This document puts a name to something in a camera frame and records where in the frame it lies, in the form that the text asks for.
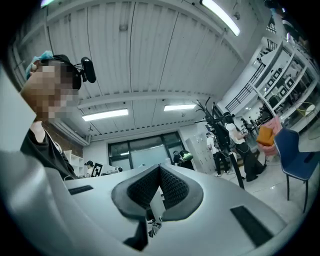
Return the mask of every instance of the chair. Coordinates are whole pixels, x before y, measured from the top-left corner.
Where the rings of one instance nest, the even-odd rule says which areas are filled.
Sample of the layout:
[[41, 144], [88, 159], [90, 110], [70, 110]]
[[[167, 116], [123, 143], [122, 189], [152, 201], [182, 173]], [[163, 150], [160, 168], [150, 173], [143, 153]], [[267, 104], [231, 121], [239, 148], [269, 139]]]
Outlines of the chair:
[[289, 176], [305, 182], [305, 199], [303, 213], [308, 201], [308, 180], [320, 162], [320, 151], [314, 152], [310, 161], [305, 159], [311, 152], [299, 151], [299, 134], [287, 128], [281, 129], [274, 137], [274, 143], [280, 155], [282, 171], [286, 174], [287, 200], [289, 200]]
[[[282, 129], [282, 125], [277, 115], [274, 118], [272, 118], [270, 121], [263, 124], [262, 126], [272, 129], [272, 134], [274, 136], [278, 134], [278, 132], [280, 132], [280, 130]], [[258, 147], [261, 149], [261, 151], [264, 152], [264, 155], [265, 155], [264, 164], [266, 164], [267, 162], [267, 157], [278, 154], [275, 144], [273, 144], [272, 146], [264, 146], [258, 143]]]

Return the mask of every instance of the ceiling beam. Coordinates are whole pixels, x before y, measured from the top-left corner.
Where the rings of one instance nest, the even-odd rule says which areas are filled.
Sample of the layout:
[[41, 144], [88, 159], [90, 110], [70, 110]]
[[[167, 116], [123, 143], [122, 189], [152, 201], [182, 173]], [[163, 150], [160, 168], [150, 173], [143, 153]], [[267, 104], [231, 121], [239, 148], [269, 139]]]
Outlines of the ceiling beam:
[[149, 137], [151, 135], [148, 135], [147, 133], [158, 132], [157, 134], [153, 134], [153, 136], [154, 136], [154, 135], [158, 135], [158, 134], [162, 134], [162, 133], [174, 132], [179, 127], [193, 125], [194, 123], [195, 123], [194, 121], [177, 122], [177, 123], [173, 123], [173, 124], [159, 125], [159, 126], [149, 127], [149, 128], [141, 128], [141, 129], [134, 129], [134, 130], [128, 130], [128, 131], [121, 131], [121, 132], [114, 132], [114, 133], [102, 134], [102, 135], [97, 135], [97, 136], [91, 136], [91, 142], [119, 138], [116, 141], [112, 140], [112, 143], [114, 143], [114, 142], [120, 142], [120, 140], [121, 141], [128, 140], [128, 138], [125, 138], [126, 136], [130, 136], [132, 139], [133, 135], [139, 135], [139, 134], [143, 134], [143, 137]]
[[156, 100], [156, 99], [181, 99], [181, 100], [207, 100], [209, 97], [214, 98], [209, 94], [197, 94], [190, 92], [175, 92], [175, 91], [143, 91], [143, 92], [126, 92], [109, 94], [94, 98], [87, 98], [79, 101], [78, 109], [88, 108], [92, 106], [140, 100]]

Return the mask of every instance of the white ceiling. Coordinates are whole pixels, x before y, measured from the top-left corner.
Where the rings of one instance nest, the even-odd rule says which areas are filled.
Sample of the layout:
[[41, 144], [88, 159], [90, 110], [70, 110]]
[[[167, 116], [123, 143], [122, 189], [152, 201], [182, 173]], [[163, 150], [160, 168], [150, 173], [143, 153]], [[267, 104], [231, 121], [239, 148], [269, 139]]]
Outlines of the white ceiling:
[[[234, 0], [216, 2], [227, 13], [233, 12]], [[241, 18], [235, 22], [241, 32], [236, 37], [230, 31], [224, 33], [219, 19], [189, 1], [54, 1], [18, 33], [18, 55], [25, 61], [24, 68], [45, 50], [65, 54], [74, 64], [84, 56], [92, 59], [96, 82], [82, 83], [79, 91], [79, 99], [91, 103], [75, 108], [63, 120], [83, 137], [91, 134], [92, 139], [103, 139], [102, 135], [110, 138], [128, 131], [190, 124], [203, 115], [194, 110], [164, 112], [164, 106], [196, 98], [203, 102], [208, 96], [219, 100], [246, 66], [266, 29], [269, 19], [260, 3], [238, 2]], [[136, 92], [150, 94], [130, 100]], [[149, 98], [154, 92], [163, 93]], [[173, 93], [181, 96], [174, 99]], [[118, 102], [95, 104], [106, 95], [115, 95]], [[92, 122], [81, 118], [123, 108], [128, 109], [128, 116]]]

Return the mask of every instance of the black mesh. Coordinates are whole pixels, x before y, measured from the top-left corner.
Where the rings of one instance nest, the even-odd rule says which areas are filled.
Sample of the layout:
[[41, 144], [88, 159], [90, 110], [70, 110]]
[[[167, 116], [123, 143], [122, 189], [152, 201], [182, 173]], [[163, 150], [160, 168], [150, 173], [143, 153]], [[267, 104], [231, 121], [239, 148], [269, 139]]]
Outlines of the black mesh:
[[180, 178], [167, 170], [161, 169], [160, 187], [163, 191], [166, 209], [183, 201], [189, 193], [188, 185]]
[[146, 176], [131, 184], [127, 189], [127, 195], [138, 205], [147, 209], [159, 187], [158, 168]]

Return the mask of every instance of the floor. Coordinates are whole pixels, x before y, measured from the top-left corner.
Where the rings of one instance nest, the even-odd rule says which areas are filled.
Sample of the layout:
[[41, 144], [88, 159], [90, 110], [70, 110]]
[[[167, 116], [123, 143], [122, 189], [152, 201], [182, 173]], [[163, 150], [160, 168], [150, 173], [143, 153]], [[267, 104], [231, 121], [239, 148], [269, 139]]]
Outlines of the floor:
[[[300, 151], [320, 151], [320, 137], [312, 140], [309, 139], [320, 136], [319, 122], [316, 122], [309, 129], [309, 131], [311, 131], [310, 134], [307, 130], [300, 136]], [[263, 163], [265, 161], [265, 155], [261, 153], [258, 159], [261, 163]], [[262, 174], [260, 174], [257, 179], [251, 182], [244, 181], [245, 190], [264, 202], [266, 205], [270, 206], [283, 218], [286, 223], [290, 223], [303, 217], [306, 192], [305, 184], [303, 184], [303, 181], [301, 180], [289, 178], [290, 200], [287, 201], [287, 180], [286, 175], [282, 171], [280, 159], [278, 156], [275, 156], [269, 157], [268, 160], [269, 161], [267, 162], [268, 166], [266, 170]], [[242, 176], [246, 176], [243, 166], [240, 167], [240, 172]], [[234, 173], [224, 173], [221, 178], [238, 184], [238, 180]], [[319, 181], [320, 169], [319, 166], [317, 166], [308, 183], [309, 192], [307, 210], [310, 208], [314, 201], [314, 198], [317, 195]]]

